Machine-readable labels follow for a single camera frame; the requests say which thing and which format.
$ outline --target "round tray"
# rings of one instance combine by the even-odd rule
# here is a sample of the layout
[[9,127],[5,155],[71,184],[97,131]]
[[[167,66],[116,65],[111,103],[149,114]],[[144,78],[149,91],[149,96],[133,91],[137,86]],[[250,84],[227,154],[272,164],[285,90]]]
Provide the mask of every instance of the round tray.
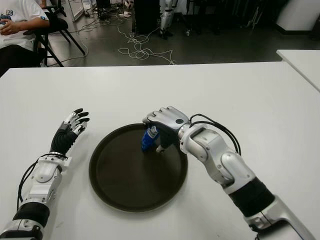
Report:
[[187,156],[177,145],[163,153],[141,150],[143,124],[121,127],[107,135],[90,160],[89,177],[96,194],[126,212],[146,212],[172,199],[183,185]]

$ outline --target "white table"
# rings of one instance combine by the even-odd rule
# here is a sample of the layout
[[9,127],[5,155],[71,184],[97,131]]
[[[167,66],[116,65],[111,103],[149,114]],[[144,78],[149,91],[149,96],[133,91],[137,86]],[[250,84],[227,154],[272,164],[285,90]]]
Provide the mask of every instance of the white table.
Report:
[[320,50],[277,50],[276,53],[320,92]]
[[191,156],[184,187],[158,210],[121,212],[93,191],[88,167],[100,140],[173,105],[232,130],[247,164],[320,239],[319,101],[286,62],[9,70],[0,78],[0,226],[15,213],[25,169],[48,152],[69,112],[84,108],[91,120],[69,153],[44,239],[253,239],[241,212]]

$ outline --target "person's hand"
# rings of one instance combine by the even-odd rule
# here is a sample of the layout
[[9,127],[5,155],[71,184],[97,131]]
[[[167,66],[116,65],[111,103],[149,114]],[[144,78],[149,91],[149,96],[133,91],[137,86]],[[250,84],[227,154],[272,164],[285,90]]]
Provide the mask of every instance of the person's hand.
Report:
[[0,35],[7,36],[20,32],[19,22],[13,22],[9,19],[1,19],[0,23],[5,23],[5,25],[0,29]]
[[66,155],[78,136],[86,129],[90,119],[83,117],[88,115],[89,113],[83,112],[82,108],[72,112],[56,131],[51,143],[50,152]]
[[156,126],[159,129],[160,144],[164,149],[179,140],[180,128],[189,122],[189,118],[173,106],[162,107],[159,111],[153,111],[143,119],[144,124],[149,127]]

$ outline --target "concrete floor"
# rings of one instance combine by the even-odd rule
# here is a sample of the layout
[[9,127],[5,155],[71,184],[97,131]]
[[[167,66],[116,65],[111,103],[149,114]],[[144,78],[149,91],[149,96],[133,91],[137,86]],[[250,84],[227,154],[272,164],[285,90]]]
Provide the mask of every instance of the concrete floor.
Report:
[[[64,5],[68,16],[69,31],[81,29],[83,25],[91,23],[95,18],[82,16],[75,23],[71,21],[67,4]],[[80,39],[87,46],[89,54],[85,58],[73,59],[64,62],[65,67],[81,66],[140,66],[140,65],[166,65],[168,61],[161,57],[150,56],[148,59],[139,60],[122,55],[119,48],[129,48],[134,51],[133,43],[126,39],[117,30],[121,23],[115,17],[110,25],[99,26],[92,31],[81,31],[79,36],[72,33],[77,40]],[[122,32],[131,31],[131,21],[125,20],[119,25]],[[320,50],[320,41],[313,41],[306,35],[282,35],[272,28],[226,29],[221,35],[214,35],[209,29],[204,28],[201,35],[193,32],[185,36],[185,26],[182,22],[174,22],[171,31],[174,36],[163,40],[155,33],[150,41],[143,45],[155,53],[173,50],[172,60],[177,64],[216,64],[216,63],[243,63],[243,62],[269,62],[280,61],[276,54],[277,49],[304,49]],[[50,43],[58,58],[65,59],[81,56],[74,44],[68,42],[60,35],[53,34],[49,37]],[[48,65],[55,64],[53,59]]]

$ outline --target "robot leg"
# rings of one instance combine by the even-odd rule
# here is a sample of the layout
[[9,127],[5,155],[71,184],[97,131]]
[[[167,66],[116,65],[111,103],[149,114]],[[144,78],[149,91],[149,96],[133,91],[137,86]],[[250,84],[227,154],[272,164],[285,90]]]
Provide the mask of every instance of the robot leg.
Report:
[[171,15],[169,17],[169,26],[168,26],[169,28],[171,27],[171,24],[172,24],[172,22],[174,20],[177,4],[178,4],[178,0],[172,0],[172,12],[171,12]]
[[161,26],[160,26],[160,34],[164,37],[165,32],[170,27],[170,20],[172,19],[171,15],[173,15],[173,0],[165,0],[165,8],[164,12],[161,15]]

